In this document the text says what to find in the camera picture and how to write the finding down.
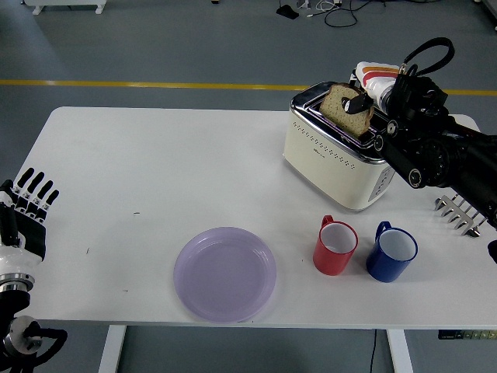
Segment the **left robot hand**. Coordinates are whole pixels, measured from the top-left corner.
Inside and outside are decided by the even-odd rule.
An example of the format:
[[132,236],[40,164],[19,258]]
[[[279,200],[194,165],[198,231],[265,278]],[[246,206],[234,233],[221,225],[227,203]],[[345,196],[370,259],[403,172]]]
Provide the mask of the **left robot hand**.
[[44,260],[44,222],[58,196],[54,182],[33,168],[1,185],[1,275],[31,274]]

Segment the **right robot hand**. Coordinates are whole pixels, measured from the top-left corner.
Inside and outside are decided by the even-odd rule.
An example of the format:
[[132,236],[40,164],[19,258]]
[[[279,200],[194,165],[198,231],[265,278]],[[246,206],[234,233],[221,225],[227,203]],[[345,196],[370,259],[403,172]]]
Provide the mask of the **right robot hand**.
[[400,67],[391,64],[361,61],[353,69],[349,83],[360,84],[358,96],[342,97],[342,108],[347,114],[362,113],[372,106],[381,112],[388,112],[388,100],[399,75]]

